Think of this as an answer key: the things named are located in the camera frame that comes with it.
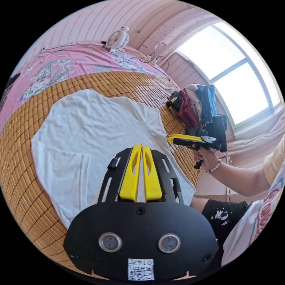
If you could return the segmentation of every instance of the beaded bracelet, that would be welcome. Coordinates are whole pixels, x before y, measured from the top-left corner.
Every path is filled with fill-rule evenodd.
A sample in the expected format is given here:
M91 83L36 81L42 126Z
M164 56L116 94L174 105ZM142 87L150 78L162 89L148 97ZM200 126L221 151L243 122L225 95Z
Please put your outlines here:
M207 172L210 172L210 173L214 172L221 165L221 163L222 163L222 161L219 159L217 165L214 168L212 168L210 171L206 171L206 173Z

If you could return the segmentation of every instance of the qr code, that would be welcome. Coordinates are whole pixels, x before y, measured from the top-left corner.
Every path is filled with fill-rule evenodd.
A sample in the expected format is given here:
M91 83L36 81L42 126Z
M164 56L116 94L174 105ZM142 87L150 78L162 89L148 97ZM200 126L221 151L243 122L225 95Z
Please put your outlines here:
M154 280L153 259L129 259L128 277L135 281Z

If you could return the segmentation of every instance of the bright window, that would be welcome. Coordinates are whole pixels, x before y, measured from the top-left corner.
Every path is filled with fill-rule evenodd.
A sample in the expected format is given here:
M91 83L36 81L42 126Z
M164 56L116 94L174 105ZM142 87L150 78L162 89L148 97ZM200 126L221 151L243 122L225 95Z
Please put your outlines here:
M216 87L234 129L273 111L280 103L266 63L251 44L226 23L198 32L178 52Z

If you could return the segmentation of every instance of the window frame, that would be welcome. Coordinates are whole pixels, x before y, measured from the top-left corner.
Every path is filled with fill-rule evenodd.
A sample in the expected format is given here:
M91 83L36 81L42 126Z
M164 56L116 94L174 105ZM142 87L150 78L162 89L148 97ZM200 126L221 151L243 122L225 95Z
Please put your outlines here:
M238 31L236 31L232 26L228 25L230 28L232 28L235 32L238 33ZM261 112L255 114L254 116L238 123L238 124L235 124L234 121L233 121L233 118L232 118L232 115L225 103L225 101L223 100L223 97L221 96L221 94L219 93L219 91L217 90L216 88L216 96L218 97L218 99L220 100L221 102L221 105L223 106L223 108L225 109L225 112L226 112L226 115L229 119L229 122L231 124L231 127L232 127L232 130L233 132L237 132L237 131L241 131L245 128L248 129L248 127L251 125L251 124L254 124L254 123L257 123L258 121L260 121L261 119L263 119L264 117L268 116L268 115L271 115L275 112L276 109L278 109L281 105L282 105L282 100L281 100L281 97L280 97L280 89L278 87L278 85L276 84L276 81L273 79L273 82L275 84L275 87L277 89L277 92L278 92L278 95L280 97L280 102L276 105L276 106L273 106L273 103L272 103L272 100L271 100L271 97L270 97L270 94L269 94L269 91L268 91L268 88L260 74L260 72L258 71L257 67L255 66L255 64L253 63L253 61L250 59L250 57L247 55L247 53L241 48L241 46L235 41L233 40L227 33L225 33L223 30L219 29L218 27L216 27L214 24L211 25L210 27L214 28L215 30L217 30L219 33L221 33L223 36L225 36L236 48L238 48L240 50L240 52L244 55L244 59L240 60L239 62L235 63L234 65L232 65L231 67L227 68L226 70L224 70L223 72L221 72L220 74L216 75L214 78L211 78L209 79L204 73L202 70L200 70L200 68L198 66L195 65L194 62L192 62L188 57L187 55L185 55L184 53L180 52L179 49L176 51L176 53L178 55L180 55L182 58L184 58L190 65L191 67L193 67L197 73L207 82L207 84L209 85L214 85L214 83L219 80L220 78L224 77L225 75L229 74L231 71L235 70L236 68L242 66L243 64L246 64L248 63L249 66L252 68L252 70L254 71L258 81L260 82L260 85L264 91L264 94L265 94L265 97L266 97L266 100L267 100L267 103L268 103L268 107L264 110L262 110Z

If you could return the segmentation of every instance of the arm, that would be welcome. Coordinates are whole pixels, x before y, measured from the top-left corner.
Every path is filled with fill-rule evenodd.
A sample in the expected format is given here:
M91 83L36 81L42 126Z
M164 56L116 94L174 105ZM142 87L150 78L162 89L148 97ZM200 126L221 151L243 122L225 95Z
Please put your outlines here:
M225 186L246 197L260 194L270 187L263 168L254 171L221 163L211 175Z
M200 148L199 151L194 151L194 155L196 161L203 160L202 167L206 171L213 169L219 161L211 149ZM270 187L263 168L249 170L221 163L214 172L208 174L233 191L246 197L262 193Z

